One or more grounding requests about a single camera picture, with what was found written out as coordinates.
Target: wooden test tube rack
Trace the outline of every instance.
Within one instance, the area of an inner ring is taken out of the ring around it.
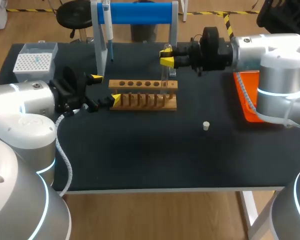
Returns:
[[[109,89],[120,94],[120,100],[110,109],[124,111],[176,111],[178,82],[170,80],[162,87],[160,80],[110,80]],[[120,90],[165,90],[168,94],[157,93],[118,93]]]

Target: wooden floor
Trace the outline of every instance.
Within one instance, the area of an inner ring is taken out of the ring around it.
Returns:
[[[51,0],[54,8],[59,0]],[[255,0],[189,0],[189,12],[249,11]],[[260,10],[260,0],[254,10]],[[9,9],[48,9],[47,0],[9,0]],[[235,36],[267,33],[256,25],[256,15],[231,15]],[[222,17],[188,15],[178,25],[178,41],[187,42],[206,26],[217,26],[229,39]],[[169,26],[160,25],[158,42],[168,41]],[[129,25],[114,25],[114,41],[130,42]],[[39,40],[70,42],[70,30],[58,25],[52,13],[10,12],[0,30],[0,68],[14,43]],[[87,30],[92,36],[92,29]],[[254,192],[260,212],[271,192]],[[235,192],[139,193],[69,195],[71,240],[244,240],[247,239]],[[273,239],[268,233],[264,238]]]

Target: black stool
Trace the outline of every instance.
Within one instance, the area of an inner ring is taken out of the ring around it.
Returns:
[[[79,30],[80,39],[72,41],[91,43],[93,37],[87,37],[86,28],[92,26],[90,1],[75,0],[61,5],[56,12],[57,22],[64,28],[72,29],[70,38],[75,36],[75,31]]]

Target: yellow black tape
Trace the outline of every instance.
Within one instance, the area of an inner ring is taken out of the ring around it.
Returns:
[[[228,32],[229,38],[232,39],[235,35],[234,35],[234,31],[232,30],[232,27],[230,25],[229,16],[230,16],[229,14],[223,14],[223,20],[224,20],[225,27]]]
[[[223,16],[224,14],[259,14],[260,11],[191,11],[187,12],[187,15],[219,15]]]
[[[8,13],[17,13],[17,12],[35,12],[35,13],[51,13],[52,9],[7,9]],[[187,12],[187,15],[219,15],[223,14],[259,14],[260,11],[191,11]]]
[[[7,9],[8,13],[52,13],[52,9]]]

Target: small white cap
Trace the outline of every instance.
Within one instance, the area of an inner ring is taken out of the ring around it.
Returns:
[[[208,121],[203,122],[203,130],[207,131],[209,126],[210,126],[210,123]]]

